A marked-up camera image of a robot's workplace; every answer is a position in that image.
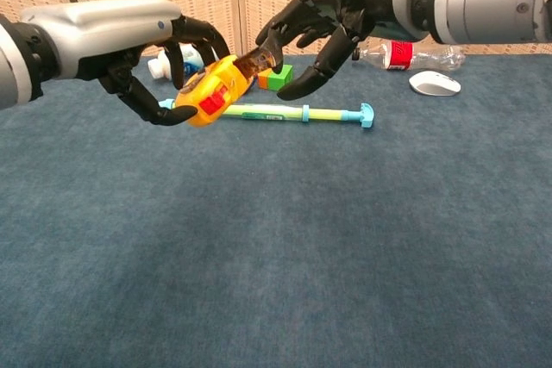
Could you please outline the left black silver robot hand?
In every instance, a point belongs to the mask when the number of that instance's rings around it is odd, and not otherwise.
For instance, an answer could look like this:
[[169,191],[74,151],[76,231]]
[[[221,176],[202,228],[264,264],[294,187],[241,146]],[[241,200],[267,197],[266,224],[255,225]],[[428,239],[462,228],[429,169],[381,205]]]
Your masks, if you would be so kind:
[[21,13],[27,33],[40,42],[36,53],[47,78],[96,79],[144,121],[173,126],[197,110],[166,109],[133,76],[142,52],[163,47],[171,62],[172,82],[184,85],[180,44],[194,46],[205,65],[229,55],[223,36],[208,22],[184,16],[167,0],[99,0],[34,6]]

